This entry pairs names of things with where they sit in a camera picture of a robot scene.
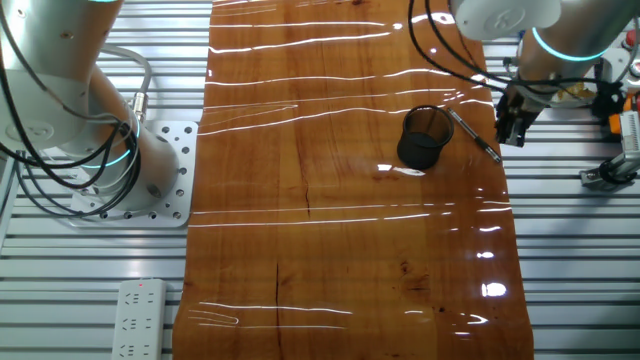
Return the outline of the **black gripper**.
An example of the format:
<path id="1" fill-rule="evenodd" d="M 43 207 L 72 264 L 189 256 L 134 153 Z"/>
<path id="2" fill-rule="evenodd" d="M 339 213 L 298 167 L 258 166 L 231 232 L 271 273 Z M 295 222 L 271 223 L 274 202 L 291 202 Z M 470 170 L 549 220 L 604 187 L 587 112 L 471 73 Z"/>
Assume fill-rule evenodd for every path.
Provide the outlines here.
<path id="1" fill-rule="evenodd" d="M 525 145 L 526 132 L 539 116 L 539 109 L 531 108 L 528 98 L 517 89 L 508 89 L 496 105 L 496 141 L 500 144 L 522 148 Z"/>

